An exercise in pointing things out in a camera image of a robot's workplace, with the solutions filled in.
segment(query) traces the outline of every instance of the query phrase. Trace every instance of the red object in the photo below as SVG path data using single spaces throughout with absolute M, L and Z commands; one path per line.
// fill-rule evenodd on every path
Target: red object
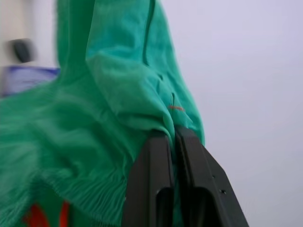
M 69 209 L 69 203 L 64 202 L 60 212 L 59 227 L 68 227 Z M 50 227 L 47 217 L 37 204 L 30 208 L 30 213 L 23 218 L 23 221 L 28 227 Z

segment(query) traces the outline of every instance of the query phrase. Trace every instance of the white wall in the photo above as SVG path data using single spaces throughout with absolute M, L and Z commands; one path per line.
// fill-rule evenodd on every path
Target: white wall
M 33 0 L 55 66 L 53 0 Z M 301 226 L 301 0 L 163 0 L 183 77 L 251 227 Z
M 55 0 L 31 0 L 33 42 L 37 49 L 36 65 L 57 67 L 55 51 Z
M 25 0 L 0 0 L 0 67 L 14 63 L 5 43 L 13 39 L 29 38 Z

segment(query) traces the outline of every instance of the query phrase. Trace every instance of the green cloth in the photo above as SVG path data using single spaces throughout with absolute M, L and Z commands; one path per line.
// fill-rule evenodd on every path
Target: green cloth
M 57 196 L 78 210 L 74 227 L 118 227 L 150 131 L 173 145 L 183 125 L 204 144 L 200 116 L 159 2 L 59 0 L 57 16 L 59 78 L 0 102 L 0 226 L 22 226 L 33 203 L 51 213 Z

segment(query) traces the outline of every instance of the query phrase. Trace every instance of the clip jaw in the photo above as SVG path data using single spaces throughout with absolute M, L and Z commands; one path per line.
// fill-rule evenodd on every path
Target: clip jaw
M 185 227 L 249 227 L 226 173 L 195 133 L 176 127 Z M 172 227 L 174 183 L 167 136 L 154 133 L 128 177 L 122 227 Z

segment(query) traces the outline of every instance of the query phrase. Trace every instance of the green towel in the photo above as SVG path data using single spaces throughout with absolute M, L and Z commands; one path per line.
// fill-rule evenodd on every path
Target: green towel
M 59 0 L 57 21 L 58 79 L 0 102 L 0 226 L 25 226 L 33 204 L 58 226 L 64 200 L 74 227 L 119 227 L 150 131 L 173 146 L 183 125 L 204 144 L 200 116 L 158 1 Z

